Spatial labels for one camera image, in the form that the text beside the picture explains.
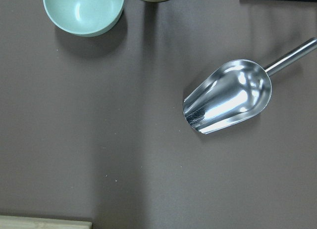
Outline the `stainless steel scoop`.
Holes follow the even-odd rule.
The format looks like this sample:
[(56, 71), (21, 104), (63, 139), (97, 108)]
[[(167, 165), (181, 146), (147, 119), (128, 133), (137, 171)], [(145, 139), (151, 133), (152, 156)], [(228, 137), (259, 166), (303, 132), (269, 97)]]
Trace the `stainless steel scoop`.
[(266, 67), (247, 59), (224, 63), (184, 99), (184, 118), (194, 130), (209, 134), (255, 117), (271, 99), (270, 77), (316, 47), (311, 38)]

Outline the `mint green bowl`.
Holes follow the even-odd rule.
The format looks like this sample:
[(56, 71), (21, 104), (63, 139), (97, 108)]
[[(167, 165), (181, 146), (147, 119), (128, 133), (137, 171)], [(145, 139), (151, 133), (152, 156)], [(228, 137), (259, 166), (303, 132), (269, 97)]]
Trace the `mint green bowl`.
[(49, 19), (63, 31), (95, 37), (116, 25), (124, 0), (43, 0), (43, 4)]

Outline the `wooden cutting board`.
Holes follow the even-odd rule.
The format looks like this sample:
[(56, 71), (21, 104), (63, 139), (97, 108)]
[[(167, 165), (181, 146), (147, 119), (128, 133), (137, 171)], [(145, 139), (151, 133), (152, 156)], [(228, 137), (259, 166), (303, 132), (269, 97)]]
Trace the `wooden cutting board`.
[(92, 229), (91, 222), (0, 216), (1, 229)]

